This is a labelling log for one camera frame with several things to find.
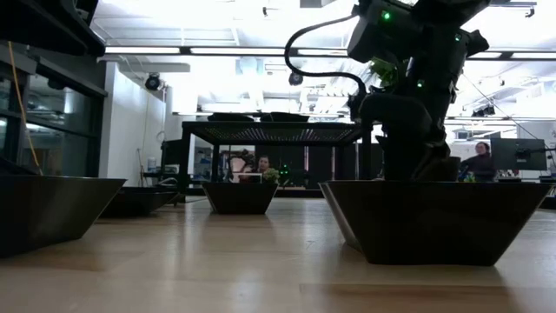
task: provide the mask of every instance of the black bowl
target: black bowl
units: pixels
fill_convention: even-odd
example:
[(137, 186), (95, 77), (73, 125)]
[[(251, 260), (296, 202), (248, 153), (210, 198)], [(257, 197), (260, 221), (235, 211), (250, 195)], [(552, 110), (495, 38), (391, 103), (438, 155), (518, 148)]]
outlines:
[(101, 217), (146, 216), (178, 195), (177, 191), (163, 187), (122, 187)]
[(81, 238), (125, 179), (0, 176), (0, 256)]
[(265, 214), (277, 183), (204, 183), (210, 205), (218, 214)]
[(551, 184), (329, 182), (349, 246), (377, 264), (494, 265)]

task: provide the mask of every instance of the computer monitor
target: computer monitor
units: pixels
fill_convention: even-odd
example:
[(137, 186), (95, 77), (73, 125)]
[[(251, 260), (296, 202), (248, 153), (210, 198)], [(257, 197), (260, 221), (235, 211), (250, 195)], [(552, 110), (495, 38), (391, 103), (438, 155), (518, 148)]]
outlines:
[(490, 144), (496, 170), (546, 170), (542, 139), (492, 138)]

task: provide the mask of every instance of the security camera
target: security camera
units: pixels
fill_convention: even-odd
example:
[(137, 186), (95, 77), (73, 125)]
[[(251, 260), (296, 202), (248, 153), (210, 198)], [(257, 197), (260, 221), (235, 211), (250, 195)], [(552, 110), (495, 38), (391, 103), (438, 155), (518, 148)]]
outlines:
[(166, 83), (160, 79), (160, 73), (150, 73), (145, 81), (145, 88), (151, 91), (158, 91), (164, 88)]
[(303, 76), (291, 73), (288, 81), (291, 86), (299, 86), (303, 83)]

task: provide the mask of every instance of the wooden floor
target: wooden floor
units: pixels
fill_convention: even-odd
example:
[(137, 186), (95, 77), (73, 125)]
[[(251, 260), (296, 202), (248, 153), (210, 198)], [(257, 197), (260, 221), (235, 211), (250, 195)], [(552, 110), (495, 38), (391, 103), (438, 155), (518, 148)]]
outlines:
[(375, 266), (342, 243), (323, 200), (99, 220), (82, 240), (0, 260), (0, 312), (556, 312), (556, 211), (493, 268)]

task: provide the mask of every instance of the table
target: table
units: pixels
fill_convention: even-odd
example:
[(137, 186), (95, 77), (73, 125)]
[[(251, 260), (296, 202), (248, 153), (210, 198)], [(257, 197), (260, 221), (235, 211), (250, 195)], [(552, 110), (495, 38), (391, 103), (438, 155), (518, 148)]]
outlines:
[[(218, 180), (222, 145), (334, 147), (334, 179), (342, 179), (344, 147), (362, 138), (359, 179), (370, 179), (371, 130), (370, 126), (350, 123), (183, 122), (180, 169), (188, 168), (190, 138), (191, 135), (195, 135), (214, 145), (211, 174), (213, 183)], [(185, 194), (189, 185), (186, 170), (180, 170), (178, 183), (179, 191)]]

